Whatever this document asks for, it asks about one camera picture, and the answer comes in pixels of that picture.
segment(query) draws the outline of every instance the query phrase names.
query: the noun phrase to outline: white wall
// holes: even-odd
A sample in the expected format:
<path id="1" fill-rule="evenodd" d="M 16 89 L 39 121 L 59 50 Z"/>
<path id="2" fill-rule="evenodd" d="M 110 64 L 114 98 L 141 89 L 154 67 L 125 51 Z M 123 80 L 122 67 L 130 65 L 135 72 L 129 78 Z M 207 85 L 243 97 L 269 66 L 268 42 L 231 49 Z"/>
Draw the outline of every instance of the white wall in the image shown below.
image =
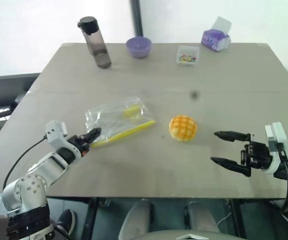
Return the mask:
<path id="1" fill-rule="evenodd" d="M 221 16 L 232 22 L 233 42 L 268 43 L 288 70 L 288 0 L 141 0 L 140 7 L 153 42 L 200 42 Z"/>
<path id="2" fill-rule="evenodd" d="M 0 0 L 0 76 L 39 73 L 64 42 L 84 42 L 94 16 L 107 43 L 134 36 L 129 0 Z"/>

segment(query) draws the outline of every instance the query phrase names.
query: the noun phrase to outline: dark spot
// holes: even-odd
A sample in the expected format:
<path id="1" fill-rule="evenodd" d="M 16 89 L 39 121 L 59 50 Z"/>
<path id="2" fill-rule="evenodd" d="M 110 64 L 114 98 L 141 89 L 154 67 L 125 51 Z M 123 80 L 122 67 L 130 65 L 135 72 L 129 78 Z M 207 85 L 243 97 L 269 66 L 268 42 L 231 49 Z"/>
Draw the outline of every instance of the dark spot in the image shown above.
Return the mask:
<path id="1" fill-rule="evenodd" d="M 198 99 L 198 92 L 197 91 L 192 91 L 190 93 L 190 97 L 192 98 L 192 100 Z"/>

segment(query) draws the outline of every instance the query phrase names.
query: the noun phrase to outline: purple bowl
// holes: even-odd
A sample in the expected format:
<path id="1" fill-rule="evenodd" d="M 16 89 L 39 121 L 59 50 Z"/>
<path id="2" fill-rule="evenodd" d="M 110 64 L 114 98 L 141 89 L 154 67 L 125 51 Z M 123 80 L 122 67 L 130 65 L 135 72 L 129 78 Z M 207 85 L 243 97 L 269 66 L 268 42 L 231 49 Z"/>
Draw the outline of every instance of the purple bowl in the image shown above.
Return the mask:
<path id="1" fill-rule="evenodd" d="M 126 47 L 133 58 L 143 59 L 149 55 L 152 42 L 146 37 L 136 36 L 126 42 Z"/>

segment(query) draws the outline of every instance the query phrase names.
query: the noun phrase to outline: clear bottle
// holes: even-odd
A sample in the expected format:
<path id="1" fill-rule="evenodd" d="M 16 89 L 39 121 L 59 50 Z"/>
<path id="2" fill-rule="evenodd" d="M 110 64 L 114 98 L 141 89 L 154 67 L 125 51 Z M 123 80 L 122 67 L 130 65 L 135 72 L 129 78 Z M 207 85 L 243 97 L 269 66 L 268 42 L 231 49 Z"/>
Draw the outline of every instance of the clear bottle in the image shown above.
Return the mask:
<path id="1" fill-rule="evenodd" d="M 78 27 L 82 30 L 88 50 L 94 56 L 97 66 L 102 69 L 109 68 L 112 62 L 110 61 L 97 20 L 92 16 L 83 17 L 79 20 Z"/>

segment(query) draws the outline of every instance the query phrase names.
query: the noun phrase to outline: black bottle cap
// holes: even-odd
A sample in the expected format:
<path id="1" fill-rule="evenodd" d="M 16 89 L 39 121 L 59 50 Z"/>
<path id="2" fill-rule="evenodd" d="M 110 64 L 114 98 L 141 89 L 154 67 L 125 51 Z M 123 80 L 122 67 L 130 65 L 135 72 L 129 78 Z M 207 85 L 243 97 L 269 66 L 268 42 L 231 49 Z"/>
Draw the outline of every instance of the black bottle cap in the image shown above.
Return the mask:
<path id="1" fill-rule="evenodd" d="M 77 25 L 87 35 L 94 34 L 99 30 L 97 20 L 93 16 L 86 16 L 79 20 Z"/>

